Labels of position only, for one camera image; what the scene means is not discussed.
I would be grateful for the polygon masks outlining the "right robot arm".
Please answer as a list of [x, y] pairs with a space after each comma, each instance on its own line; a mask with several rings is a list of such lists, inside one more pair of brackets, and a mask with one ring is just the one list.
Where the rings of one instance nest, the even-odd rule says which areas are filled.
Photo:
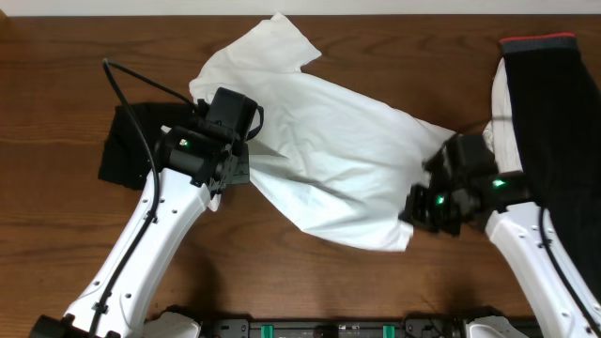
[[564, 249], [550, 211], [521, 171], [503, 172], [481, 135], [455, 135], [423, 163], [399, 218], [457, 237], [472, 223], [515, 274], [545, 337], [597, 337], [600, 303]]

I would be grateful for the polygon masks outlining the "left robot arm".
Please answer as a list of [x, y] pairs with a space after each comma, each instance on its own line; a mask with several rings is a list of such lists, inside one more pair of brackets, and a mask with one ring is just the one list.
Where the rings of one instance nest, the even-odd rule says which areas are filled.
[[229, 184], [246, 183], [248, 136], [174, 127], [159, 141], [135, 211], [93, 281], [33, 337], [141, 337], [146, 312], [181, 241]]

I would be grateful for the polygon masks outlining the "white robot-print t-shirt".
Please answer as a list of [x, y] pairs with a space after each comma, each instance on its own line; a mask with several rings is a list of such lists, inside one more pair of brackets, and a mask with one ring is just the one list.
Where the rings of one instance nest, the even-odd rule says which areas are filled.
[[249, 144], [250, 179], [306, 234], [372, 251], [404, 251], [399, 219], [423, 162], [451, 133], [302, 71], [320, 51], [282, 14], [215, 53], [190, 82], [195, 99], [227, 88], [264, 110]]

